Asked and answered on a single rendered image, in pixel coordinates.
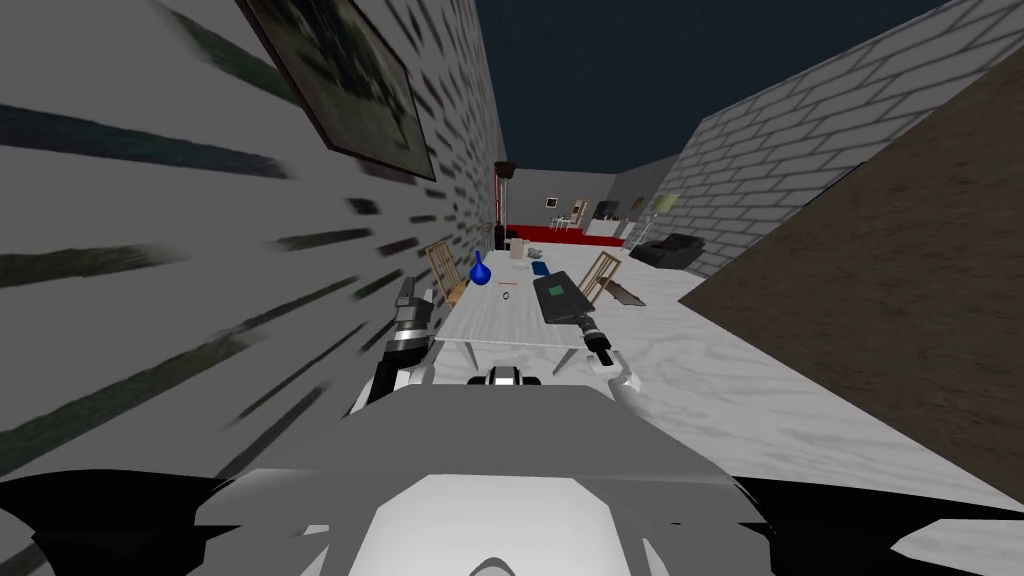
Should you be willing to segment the dark framed wall picture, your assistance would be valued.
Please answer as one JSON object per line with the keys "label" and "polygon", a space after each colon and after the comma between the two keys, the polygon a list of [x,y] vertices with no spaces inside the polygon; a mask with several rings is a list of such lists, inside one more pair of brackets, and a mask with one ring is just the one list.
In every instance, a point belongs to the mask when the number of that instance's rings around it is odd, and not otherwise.
{"label": "dark framed wall picture", "polygon": [[436,179],[406,65],[354,0],[234,0],[324,145]]}

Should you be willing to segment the red rug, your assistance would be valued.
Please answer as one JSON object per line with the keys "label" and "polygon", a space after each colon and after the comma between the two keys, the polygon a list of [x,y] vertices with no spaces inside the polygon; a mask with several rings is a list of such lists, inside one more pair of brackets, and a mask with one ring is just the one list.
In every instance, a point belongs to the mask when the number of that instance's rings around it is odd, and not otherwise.
{"label": "red rug", "polygon": [[589,245],[602,247],[621,247],[624,240],[608,236],[586,235],[578,228],[550,228],[550,227],[526,227],[526,225],[506,225],[508,237],[515,235],[530,243],[549,244],[571,244]]}

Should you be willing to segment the white table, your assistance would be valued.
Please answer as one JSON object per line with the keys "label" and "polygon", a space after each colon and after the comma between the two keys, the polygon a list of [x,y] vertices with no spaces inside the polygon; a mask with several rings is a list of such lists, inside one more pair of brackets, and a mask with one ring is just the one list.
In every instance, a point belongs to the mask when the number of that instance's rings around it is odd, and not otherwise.
{"label": "white table", "polygon": [[[474,344],[563,349],[565,355],[554,374],[583,349],[596,356],[594,371],[598,374],[608,373],[616,365],[611,358],[612,346],[591,314],[579,324],[544,322],[534,290],[534,280],[540,276],[534,274],[531,263],[511,260],[504,251],[487,253],[484,263],[492,272],[490,282],[483,286],[469,284],[436,334],[438,341],[460,344],[472,367],[477,366]],[[501,286],[497,282],[518,285]]]}

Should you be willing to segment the wooden chair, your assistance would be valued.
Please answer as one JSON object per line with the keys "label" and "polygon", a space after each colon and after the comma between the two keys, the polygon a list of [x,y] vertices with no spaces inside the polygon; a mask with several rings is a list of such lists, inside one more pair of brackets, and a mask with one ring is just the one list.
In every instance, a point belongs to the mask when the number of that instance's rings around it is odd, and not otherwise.
{"label": "wooden chair", "polygon": [[467,288],[468,280],[459,273],[449,243],[440,240],[427,246],[425,255],[445,303],[450,308],[454,308]]}
{"label": "wooden chair", "polygon": [[594,308],[617,273],[622,261],[607,251],[601,251],[577,287]]}

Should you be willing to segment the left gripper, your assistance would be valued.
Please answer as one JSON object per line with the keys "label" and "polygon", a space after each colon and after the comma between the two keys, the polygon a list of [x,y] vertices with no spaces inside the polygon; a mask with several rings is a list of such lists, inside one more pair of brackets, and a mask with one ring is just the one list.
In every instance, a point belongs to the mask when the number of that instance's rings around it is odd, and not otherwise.
{"label": "left gripper", "polygon": [[415,296],[416,279],[406,277],[403,279],[398,298],[395,301],[395,323],[427,325],[434,310],[433,294],[424,293],[421,297]]}

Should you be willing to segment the floor lamp with pale shade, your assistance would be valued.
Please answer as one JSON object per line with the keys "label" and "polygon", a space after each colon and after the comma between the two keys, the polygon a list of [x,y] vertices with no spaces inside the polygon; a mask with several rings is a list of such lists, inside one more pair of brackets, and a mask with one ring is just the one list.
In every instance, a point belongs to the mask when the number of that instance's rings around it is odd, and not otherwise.
{"label": "floor lamp with pale shade", "polygon": [[645,242],[646,236],[648,235],[651,227],[653,225],[656,218],[668,211],[674,206],[678,200],[678,194],[662,194],[654,199],[647,212],[647,218],[645,220],[644,228],[641,234],[637,238],[637,243],[642,244]]}

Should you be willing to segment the television on white stand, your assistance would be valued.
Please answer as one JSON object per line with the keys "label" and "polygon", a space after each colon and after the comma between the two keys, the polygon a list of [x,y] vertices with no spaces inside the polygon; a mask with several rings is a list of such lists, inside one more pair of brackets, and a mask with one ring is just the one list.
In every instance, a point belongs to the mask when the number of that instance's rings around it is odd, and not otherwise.
{"label": "television on white stand", "polygon": [[585,229],[587,236],[621,239],[630,222],[628,216],[618,213],[618,201],[600,201],[597,203],[589,224]]}

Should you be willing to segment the dark floor lamp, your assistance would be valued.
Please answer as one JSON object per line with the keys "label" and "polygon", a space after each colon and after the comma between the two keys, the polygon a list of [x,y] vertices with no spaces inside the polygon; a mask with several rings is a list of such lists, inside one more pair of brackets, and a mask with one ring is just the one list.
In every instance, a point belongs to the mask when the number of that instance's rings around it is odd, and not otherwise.
{"label": "dark floor lamp", "polygon": [[509,161],[497,161],[494,163],[496,220],[493,229],[494,249],[499,251],[507,249],[507,190],[516,168],[517,165]]}

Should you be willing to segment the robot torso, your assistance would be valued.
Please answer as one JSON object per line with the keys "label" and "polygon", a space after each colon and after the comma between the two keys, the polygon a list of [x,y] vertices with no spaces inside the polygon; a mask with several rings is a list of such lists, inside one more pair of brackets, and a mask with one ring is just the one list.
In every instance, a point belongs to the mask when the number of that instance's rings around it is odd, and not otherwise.
{"label": "robot torso", "polygon": [[285,439],[198,513],[196,576],[772,576],[738,484],[631,388],[412,384]]}

